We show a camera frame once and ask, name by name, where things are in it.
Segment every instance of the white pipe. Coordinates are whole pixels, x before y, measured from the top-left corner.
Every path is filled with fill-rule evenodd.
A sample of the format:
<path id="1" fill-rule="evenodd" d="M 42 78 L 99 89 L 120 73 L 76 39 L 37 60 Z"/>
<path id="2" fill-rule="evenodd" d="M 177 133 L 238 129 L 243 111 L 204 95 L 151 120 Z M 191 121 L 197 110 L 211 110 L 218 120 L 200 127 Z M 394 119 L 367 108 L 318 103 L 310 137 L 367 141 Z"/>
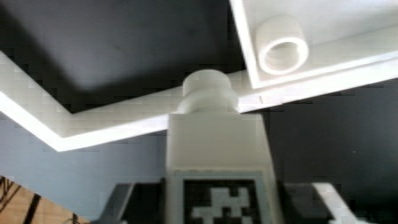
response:
<path id="1" fill-rule="evenodd" d="M 291 73 L 307 60 L 300 24 L 287 16 L 266 20 L 255 30 L 257 63 L 270 75 Z"/>

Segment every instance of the black and white pattern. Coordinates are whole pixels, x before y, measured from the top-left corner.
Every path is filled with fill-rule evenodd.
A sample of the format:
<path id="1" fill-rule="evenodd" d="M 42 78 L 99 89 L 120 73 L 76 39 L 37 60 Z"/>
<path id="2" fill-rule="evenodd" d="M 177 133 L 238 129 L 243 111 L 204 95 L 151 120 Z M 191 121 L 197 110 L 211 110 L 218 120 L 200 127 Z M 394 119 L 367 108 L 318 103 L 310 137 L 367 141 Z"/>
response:
<path id="1" fill-rule="evenodd" d="M 254 180 L 184 180 L 184 224 L 261 224 Z"/>

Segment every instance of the cylindrical joint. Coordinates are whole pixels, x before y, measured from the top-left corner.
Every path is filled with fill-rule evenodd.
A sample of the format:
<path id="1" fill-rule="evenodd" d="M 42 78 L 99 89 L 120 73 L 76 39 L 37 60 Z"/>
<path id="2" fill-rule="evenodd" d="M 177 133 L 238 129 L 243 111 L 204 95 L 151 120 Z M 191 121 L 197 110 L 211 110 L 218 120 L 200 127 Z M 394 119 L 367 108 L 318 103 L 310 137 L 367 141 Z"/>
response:
<path id="1" fill-rule="evenodd" d="M 236 113 L 238 96 L 229 78 L 216 70 L 200 70 L 184 79 L 179 112 Z"/>
<path id="2" fill-rule="evenodd" d="M 278 16 L 262 22 L 255 31 L 257 63 L 264 73 L 293 72 L 307 60 L 307 43 L 294 19 Z"/>

